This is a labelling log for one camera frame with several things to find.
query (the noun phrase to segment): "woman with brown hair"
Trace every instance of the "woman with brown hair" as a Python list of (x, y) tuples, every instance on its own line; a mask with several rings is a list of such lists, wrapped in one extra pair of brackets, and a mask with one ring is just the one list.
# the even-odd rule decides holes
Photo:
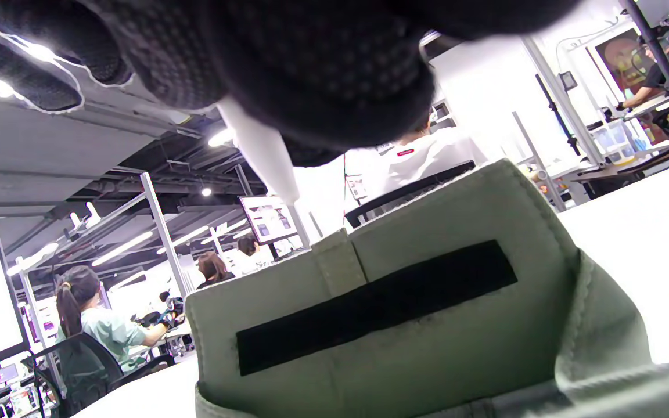
[(224, 260), (221, 260), (221, 257), (213, 251), (208, 251), (197, 259), (197, 269), (200, 270), (205, 281), (196, 290), (234, 277), (233, 273), (229, 273), (226, 269)]
[(130, 347), (153, 347), (173, 326), (169, 320), (162, 320), (150, 328), (143, 328), (111, 309), (98, 307), (99, 301), (100, 278), (91, 268), (80, 265), (64, 273), (56, 284), (56, 309), (60, 320), (57, 340), (87, 333), (100, 341), (123, 365), (128, 360)]

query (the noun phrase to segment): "black velcro strip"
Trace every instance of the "black velcro strip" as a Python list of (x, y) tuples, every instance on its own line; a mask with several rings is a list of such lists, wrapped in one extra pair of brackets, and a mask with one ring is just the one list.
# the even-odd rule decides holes
[(410, 265), (342, 296), (239, 331), (239, 374), (345, 344), (513, 283), (515, 272), (497, 241)]

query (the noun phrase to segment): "gray ceiling panel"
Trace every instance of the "gray ceiling panel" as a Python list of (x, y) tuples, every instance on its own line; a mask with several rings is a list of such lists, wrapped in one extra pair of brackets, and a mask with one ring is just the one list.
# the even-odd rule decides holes
[(102, 175), (152, 140), (0, 103), (0, 169), (4, 170)]

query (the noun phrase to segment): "black pole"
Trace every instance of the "black pole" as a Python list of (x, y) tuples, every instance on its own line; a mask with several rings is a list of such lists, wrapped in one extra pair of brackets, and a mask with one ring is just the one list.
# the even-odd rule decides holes
[(239, 177), (239, 182), (242, 183), (242, 190), (244, 190), (245, 196), (252, 196), (252, 188), (249, 187), (249, 181), (247, 180), (247, 175), (244, 174), (244, 169), (241, 164), (234, 166), (236, 170), (236, 175)]
[(564, 118), (559, 113), (557, 103), (555, 103), (554, 99), (552, 99), (552, 95), (549, 94), (549, 90), (546, 89), (544, 81), (538, 74), (536, 74), (536, 81), (538, 82), (538, 85), (541, 86), (541, 90), (544, 92), (546, 100), (549, 101), (549, 109), (552, 109), (552, 112), (554, 112), (554, 115), (557, 117), (557, 122), (559, 122), (559, 126), (562, 127), (562, 130), (564, 131), (564, 134), (567, 137), (567, 143), (569, 144), (569, 146), (571, 146), (574, 153), (577, 154), (577, 156), (580, 156), (581, 154), (580, 154), (580, 149), (577, 146), (577, 138), (575, 138), (574, 135), (572, 135), (571, 132), (569, 132), (569, 128), (566, 126)]
[(626, 10), (629, 11), (629, 16), (631, 16), (631, 19), (634, 21), (636, 26), (639, 27), (640, 32), (642, 32), (642, 38), (650, 47), (652, 55), (655, 56), (657, 65), (662, 70), (662, 74), (666, 80), (666, 87), (669, 89), (669, 58), (667, 58), (667, 54), (664, 53), (662, 45), (660, 45), (659, 41), (657, 40), (656, 32), (650, 27), (650, 24), (647, 22), (645, 15), (642, 13), (642, 10), (639, 8), (639, 6), (636, 5), (635, 0), (625, 0), (625, 2)]

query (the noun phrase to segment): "woman with ponytail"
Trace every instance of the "woman with ponytail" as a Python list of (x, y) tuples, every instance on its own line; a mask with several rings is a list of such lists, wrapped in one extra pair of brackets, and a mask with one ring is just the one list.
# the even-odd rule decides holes
[(100, 341), (123, 365), (128, 360), (130, 347), (153, 347), (170, 329), (167, 320), (143, 328), (109, 309), (98, 307), (99, 301), (100, 278), (91, 268), (80, 265), (64, 273), (56, 284), (56, 307), (61, 325), (58, 341), (87, 333)]

